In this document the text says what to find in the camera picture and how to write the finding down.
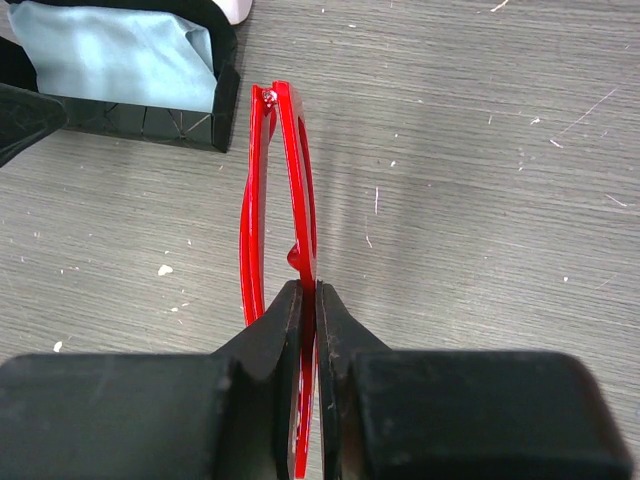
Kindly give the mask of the light blue cleaning cloth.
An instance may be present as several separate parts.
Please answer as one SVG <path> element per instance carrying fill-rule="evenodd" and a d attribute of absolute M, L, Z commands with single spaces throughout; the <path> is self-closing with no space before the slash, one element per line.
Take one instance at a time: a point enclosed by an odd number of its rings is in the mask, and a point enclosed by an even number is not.
<path fill-rule="evenodd" d="M 43 94 L 209 113 L 217 80 L 207 29 L 177 15 L 35 1 L 9 22 Z"/>

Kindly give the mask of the black sunglasses case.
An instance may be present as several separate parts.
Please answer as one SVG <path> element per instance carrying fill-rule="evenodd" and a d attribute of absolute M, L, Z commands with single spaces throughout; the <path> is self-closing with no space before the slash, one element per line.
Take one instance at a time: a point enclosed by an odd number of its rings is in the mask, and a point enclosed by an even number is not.
<path fill-rule="evenodd" d="M 13 30 L 13 38 L 1 42 L 1 85 L 30 90 L 59 101 L 68 117 L 62 128 L 197 149 L 228 150 L 240 82 L 235 67 L 237 37 L 224 13 L 212 1 L 35 2 L 57 7 L 95 6 L 167 12 L 204 27 L 211 38 L 217 80 L 213 109 L 202 113 L 43 94 L 37 86 L 35 68 Z"/>

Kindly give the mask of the red sunglasses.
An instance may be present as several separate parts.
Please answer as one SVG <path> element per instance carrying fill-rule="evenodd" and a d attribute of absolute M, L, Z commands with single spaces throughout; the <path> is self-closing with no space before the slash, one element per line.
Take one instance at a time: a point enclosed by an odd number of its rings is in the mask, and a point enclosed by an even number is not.
<path fill-rule="evenodd" d="M 264 241 L 269 145 L 276 127 L 282 130 L 289 178 L 295 242 L 289 265 L 299 273 L 302 318 L 299 344 L 294 348 L 295 437 L 289 457 L 293 477 L 306 477 L 310 424 L 316 380 L 315 291 L 317 264 L 316 210 L 312 168 L 302 101 L 288 82 L 251 91 L 249 161 L 239 233 L 240 284 L 245 324 L 254 323 L 266 310 L 264 300 Z"/>

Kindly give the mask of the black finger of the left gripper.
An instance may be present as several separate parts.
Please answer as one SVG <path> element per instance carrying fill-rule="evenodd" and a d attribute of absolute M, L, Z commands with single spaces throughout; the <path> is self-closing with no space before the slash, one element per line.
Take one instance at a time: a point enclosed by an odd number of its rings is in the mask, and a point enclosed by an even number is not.
<path fill-rule="evenodd" d="M 0 115 L 1 167 L 68 122 L 59 101 L 7 84 L 1 85 Z"/>

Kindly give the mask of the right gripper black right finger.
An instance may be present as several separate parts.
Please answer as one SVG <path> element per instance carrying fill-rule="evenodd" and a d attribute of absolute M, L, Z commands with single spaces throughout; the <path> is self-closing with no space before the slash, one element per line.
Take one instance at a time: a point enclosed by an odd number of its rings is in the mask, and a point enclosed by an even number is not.
<path fill-rule="evenodd" d="M 545 350 L 394 350 L 316 291 L 327 479 L 629 479 L 592 373 Z"/>

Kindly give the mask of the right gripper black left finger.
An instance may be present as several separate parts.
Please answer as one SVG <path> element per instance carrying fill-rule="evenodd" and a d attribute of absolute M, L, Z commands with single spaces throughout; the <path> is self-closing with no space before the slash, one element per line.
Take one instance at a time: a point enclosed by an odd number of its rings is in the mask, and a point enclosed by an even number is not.
<path fill-rule="evenodd" d="M 291 479 L 303 294 L 210 354 L 25 354 L 1 367 L 5 479 Z"/>

